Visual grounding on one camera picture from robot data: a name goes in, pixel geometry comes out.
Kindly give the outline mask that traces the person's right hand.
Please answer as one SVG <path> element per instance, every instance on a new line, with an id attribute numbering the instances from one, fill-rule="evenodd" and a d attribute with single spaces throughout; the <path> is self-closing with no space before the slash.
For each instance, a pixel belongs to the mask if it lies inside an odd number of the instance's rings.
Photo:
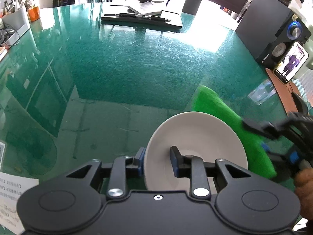
<path id="1" fill-rule="evenodd" d="M 298 196 L 301 204 L 300 215 L 312 221 L 313 219 L 313 171 L 312 168 L 306 168 L 300 171 L 294 178 L 296 187 L 295 194 Z"/>

